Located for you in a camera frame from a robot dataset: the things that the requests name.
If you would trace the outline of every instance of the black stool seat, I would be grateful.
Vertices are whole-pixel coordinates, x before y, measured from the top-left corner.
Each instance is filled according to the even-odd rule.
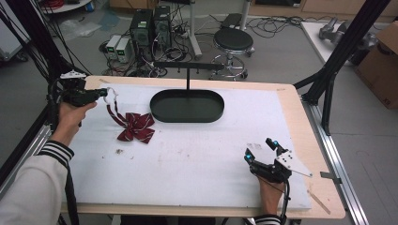
[[[246,32],[223,28],[214,34],[214,42],[230,51],[246,51],[253,45],[253,39]]]

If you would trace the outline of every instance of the cardboard box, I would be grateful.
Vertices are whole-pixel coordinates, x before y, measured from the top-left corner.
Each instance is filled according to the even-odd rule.
[[[376,36],[379,43],[362,60],[356,73],[388,109],[398,109],[398,22]]]
[[[110,7],[115,9],[155,8],[159,0],[110,0]]]

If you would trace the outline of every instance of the human hand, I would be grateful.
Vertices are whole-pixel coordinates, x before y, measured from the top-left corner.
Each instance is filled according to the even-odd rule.
[[[89,103],[82,107],[74,107],[61,102],[59,106],[59,123],[50,140],[69,146],[74,135],[79,131],[79,124],[85,118],[85,113],[96,107],[97,102]]]
[[[260,183],[261,206],[264,214],[276,215],[279,199],[284,192],[284,183],[270,183],[268,180],[257,176]]]

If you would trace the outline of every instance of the power supply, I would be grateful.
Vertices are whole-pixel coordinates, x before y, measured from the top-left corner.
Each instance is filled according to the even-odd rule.
[[[120,35],[113,35],[108,44],[106,44],[106,55],[109,59],[117,60],[117,53],[115,50],[121,38],[122,37]]]
[[[157,6],[155,7],[154,14],[155,15],[153,16],[153,20],[155,23],[158,46],[161,46],[161,48],[163,48],[164,50],[169,49],[172,47],[170,7]]]
[[[152,9],[139,8],[135,11],[130,25],[130,34],[132,41],[139,47],[152,45],[155,38]]]
[[[128,37],[120,39],[119,44],[116,47],[116,52],[120,63],[128,63],[130,61],[132,48]]]

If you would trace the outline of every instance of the black and white striped sleeve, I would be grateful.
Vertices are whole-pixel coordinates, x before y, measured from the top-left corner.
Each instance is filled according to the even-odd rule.
[[[276,215],[263,215],[260,217],[255,217],[256,225],[280,225],[281,218]]]
[[[74,153],[63,143],[47,141],[38,153],[38,156],[49,156],[55,158],[59,163],[67,168],[70,160],[74,156]]]

